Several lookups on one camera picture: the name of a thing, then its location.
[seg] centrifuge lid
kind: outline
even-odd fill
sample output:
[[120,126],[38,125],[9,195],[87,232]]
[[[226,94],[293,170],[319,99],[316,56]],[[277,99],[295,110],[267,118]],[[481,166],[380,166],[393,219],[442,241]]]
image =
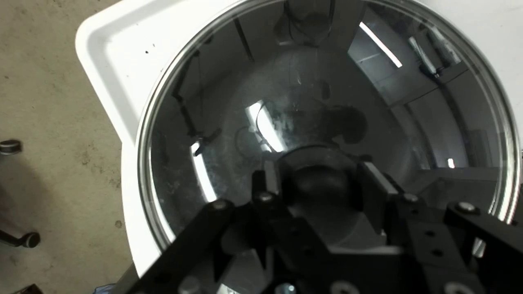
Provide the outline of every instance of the centrifuge lid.
[[193,38],[144,115],[141,195],[159,246],[210,201],[247,203],[264,154],[308,146],[363,156],[435,208],[514,215],[507,100],[447,22],[389,0],[250,0]]

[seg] concrete floor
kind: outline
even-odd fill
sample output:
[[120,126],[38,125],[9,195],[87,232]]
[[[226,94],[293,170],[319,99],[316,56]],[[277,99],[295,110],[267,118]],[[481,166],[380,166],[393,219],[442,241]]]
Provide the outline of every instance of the concrete floor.
[[76,32],[113,0],[2,0],[0,231],[38,231],[40,247],[0,244],[0,293],[92,293],[131,265],[120,198],[120,141],[84,74]]

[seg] wheel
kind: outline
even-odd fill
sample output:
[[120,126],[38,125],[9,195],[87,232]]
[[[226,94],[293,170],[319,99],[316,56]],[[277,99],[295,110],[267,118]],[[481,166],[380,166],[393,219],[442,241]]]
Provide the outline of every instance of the wheel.
[[15,156],[15,154],[20,154],[22,152],[22,143],[20,141],[2,141],[0,143],[0,156]]

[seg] bolt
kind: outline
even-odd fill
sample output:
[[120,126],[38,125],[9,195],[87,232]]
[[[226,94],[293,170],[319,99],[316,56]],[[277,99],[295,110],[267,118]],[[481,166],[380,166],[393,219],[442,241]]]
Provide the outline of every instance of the bolt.
[[461,283],[447,283],[443,288],[445,294],[474,294],[471,288]]
[[407,203],[419,203],[420,201],[419,197],[416,197],[416,195],[404,195],[404,200]]
[[478,208],[473,203],[458,203],[458,211],[465,215],[473,215],[478,211]]
[[179,288],[180,294],[200,294],[203,293],[200,288],[200,281],[195,277],[187,277],[180,288]]
[[272,201],[275,200],[275,197],[273,197],[272,193],[260,193],[260,195],[259,195],[259,200],[260,200],[262,203],[272,203]]
[[331,286],[331,294],[360,294],[360,290],[347,281],[337,281]]
[[216,211],[223,211],[223,210],[229,208],[229,203],[224,201],[224,200],[218,200],[218,201],[213,203],[213,208],[215,208]]

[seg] metal rim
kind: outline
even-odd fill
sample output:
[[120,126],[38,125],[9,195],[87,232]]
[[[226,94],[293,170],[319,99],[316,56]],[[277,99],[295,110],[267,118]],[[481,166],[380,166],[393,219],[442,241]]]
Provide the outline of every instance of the metal rim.
[[[151,179],[151,138],[157,113],[162,107],[164,99],[172,89],[177,76],[183,69],[185,63],[190,59],[192,53],[198,45],[203,43],[213,32],[221,30],[233,17],[244,15],[254,10],[259,10],[267,5],[280,4],[283,0],[239,0],[233,5],[231,10],[224,14],[218,14],[218,17],[208,23],[192,41],[177,54],[177,58],[169,64],[157,87],[154,89],[149,105],[146,107],[139,133],[138,133],[138,180],[139,180],[139,193],[146,210],[149,228],[152,229],[152,236],[156,237],[159,247],[164,250],[172,242],[174,232],[166,224],[162,224],[161,216],[166,219],[161,208],[156,205],[156,188]],[[368,4],[376,4],[383,7],[389,7],[404,15],[419,20],[427,27],[437,27],[452,43],[460,50],[466,64],[474,71],[479,85],[483,87],[491,108],[496,117],[497,128],[504,133],[502,146],[502,159],[505,161],[505,167],[501,169],[501,179],[497,192],[494,195],[491,205],[491,215],[499,219],[510,223],[514,219],[514,213],[519,201],[519,183],[520,183],[520,141],[517,134],[517,126],[514,121],[514,113],[507,99],[507,94],[502,89],[501,81],[494,74],[492,68],[487,64],[486,58],[479,53],[479,50],[465,38],[453,25],[445,22],[435,12],[425,9],[420,4],[414,2],[396,2],[396,0],[365,0]]]

